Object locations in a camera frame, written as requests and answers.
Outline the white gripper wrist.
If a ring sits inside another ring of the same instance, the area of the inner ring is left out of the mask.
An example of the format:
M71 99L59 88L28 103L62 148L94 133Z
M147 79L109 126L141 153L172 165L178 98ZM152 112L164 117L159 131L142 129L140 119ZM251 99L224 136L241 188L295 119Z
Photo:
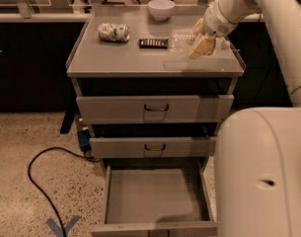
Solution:
M224 38L237 28L237 24L229 22L221 13L219 0L215 0L207 7L203 18L197 20L192 28L192 33L198 35L188 57L198 59L202 55L212 53L216 40Z

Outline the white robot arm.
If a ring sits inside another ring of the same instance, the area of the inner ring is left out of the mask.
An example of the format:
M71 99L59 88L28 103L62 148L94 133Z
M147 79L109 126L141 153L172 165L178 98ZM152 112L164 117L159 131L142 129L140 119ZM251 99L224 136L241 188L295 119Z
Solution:
M193 27L189 56L215 47L247 16L261 13L289 108L235 112L215 153L218 237L301 237L301 6L296 0L215 0Z

